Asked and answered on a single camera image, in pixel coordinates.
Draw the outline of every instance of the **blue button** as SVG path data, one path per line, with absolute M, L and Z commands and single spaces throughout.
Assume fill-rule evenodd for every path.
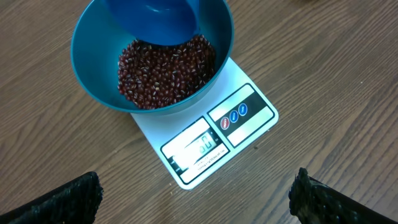
M 245 103 L 241 103 L 241 104 L 239 105 L 239 114 L 240 114 L 241 116 L 244 116 L 244 115 L 246 115 L 247 113 L 248 113 L 248 106 L 246 106 Z
M 229 114 L 229 120 L 232 123 L 236 123 L 238 121 L 238 118 L 239 118 L 238 112 L 235 110 L 231 111 L 231 113 Z

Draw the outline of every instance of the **digital scale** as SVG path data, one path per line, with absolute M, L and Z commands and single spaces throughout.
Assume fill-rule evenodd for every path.
M 209 92 L 174 114 L 132 117 L 181 188 L 190 190 L 278 121 L 271 102 L 228 59 Z

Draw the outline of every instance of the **bowl rim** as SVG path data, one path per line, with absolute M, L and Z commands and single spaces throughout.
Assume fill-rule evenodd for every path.
M 171 109 L 171 108 L 173 108 L 173 107 L 182 105 L 182 104 L 186 103 L 187 101 L 191 100 L 192 98 L 196 97 L 197 95 L 199 95 L 205 88 L 208 88 L 208 87 L 211 85 L 211 83 L 213 83 L 213 82 L 216 80 L 217 76 L 220 75 L 220 72 L 222 71 L 222 68 L 224 68 L 225 64 L 227 63 L 227 61 L 228 61 L 228 59 L 229 59 L 229 57 L 230 57 L 230 55 L 231 55 L 232 48 L 233 48 L 233 44 L 234 44 L 234 36 L 235 36 L 234 20 L 233 20 L 233 17 L 232 17 L 231 9 L 229 8 L 227 2 L 226 2 L 225 0 L 220 0 L 220 1 L 223 1 L 223 2 L 224 2 L 224 5 L 225 5 L 225 7 L 226 7 L 227 10 L 228 10 L 228 14 L 229 14 L 230 22 L 231 22 L 231 42 L 229 43 L 229 49 L 228 49 L 228 52 L 227 52 L 227 54 L 226 54 L 227 57 L 224 59 L 223 63 L 221 64 L 220 69 L 215 73 L 215 75 L 213 76 L 213 78 L 211 78 L 211 80 L 210 80 L 208 83 L 206 83 L 206 85 L 204 85 L 202 88 L 200 88 L 198 91 L 196 91 L 194 94 L 190 95 L 189 97 L 185 98 L 184 100 L 179 101 L 178 103 L 174 103 L 174 104 L 172 104 L 172 105 L 165 106 L 165 107 L 163 107 L 163 108 L 157 108 L 157 109 L 153 109 L 153 110 L 144 110 L 144 109 L 136 109 L 136 110 L 133 110 L 133 109 L 124 109 L 124 108 L 120 108 L 120 107 L 117 107 L 117 106 L 113 106 L 113 105 L 111 105 L 111 104 L 109 104 L 109 103 L 106 103 L 106 102 L 100 100 L 100 99 L 97 98 L 94 94 L 92 94 L 91 91 L 89 91 L 89 90 L 87 89 L 87 87 L 86 87 L 86 86 L 83 84 L 83 82 L 80 80 L 80 77 L 79 77 L 79 75 L 78 75 L 78 73 L 77 73 L 77 70 L 76 70 L 76 67 L 75 67 L 75 59 L 74 59 L 74 56 L 73 56 L 73 49 L 74 49 L 74 45 L 75 45 L 75 34 L 76 34 L 76 30 L 77 30 L 77 28 L 78 28 L 79 25 L 80 25 L 81 18 L 85 15 L 86 11 L 87 11 L 87 10 L 90 8 L 90 6 L 94 3 L 94 1 L 100 1 L 100 0 L 92 0 L 92 1 L 86 6 L 85 10 L 82 12 L 82 14 L 81 14 L 80 17 L 79 17 L 78 22 L 76 23 L 75 29 L 73 30 L 72 41 L 71 41 L 71 45 L 70 45 L 70 58 L 71 58 L 70 60 L 71 60 L 71 63 L 72 63 L 72 69 L 73 69 L 73 72 L 74 72 L 74 74 L 75 74 L 75 76 L 76 76 L 76 79 L 78 80 L 79 84 L 83 87 L 83 89 L 84 89 L 92 98 L 94 98 L 97 102 L 99 102 L 99 103 L 101 103 L 101 104 L 103 104 L 103 105 L 105 105 L 105 106 L 107 106 L 107 107 L 109 107 L 109 108 L 111 108 L 111 109 L 113 109 L 113 110 L 122 111 L 122 112 L 127 112 L 127 113 L 134 113 L 134 114 L 149 114 L 149 113 L 156 113 L 156 112 L 162 112 L 162 111 L 164 112 L 164 111 L 167 111 L 167 110 L 169 110 L 169 109 Z

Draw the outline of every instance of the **red button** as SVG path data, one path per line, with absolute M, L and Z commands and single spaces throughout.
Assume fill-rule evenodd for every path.
M 224 130 L 227 130 L 229 127 L 229 119 L 227 117 L 224 117 L 221 119 L 221 128 Z

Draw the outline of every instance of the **black object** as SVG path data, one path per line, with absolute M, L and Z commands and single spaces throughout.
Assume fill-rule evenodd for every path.
M 289 192 L 290 214 L 303 224 L 398 224 L 308 176 L 300 168 Z
M 91 224 L 103 198 L 95 172 L 88 172 L 0 216 L 0 223 Z

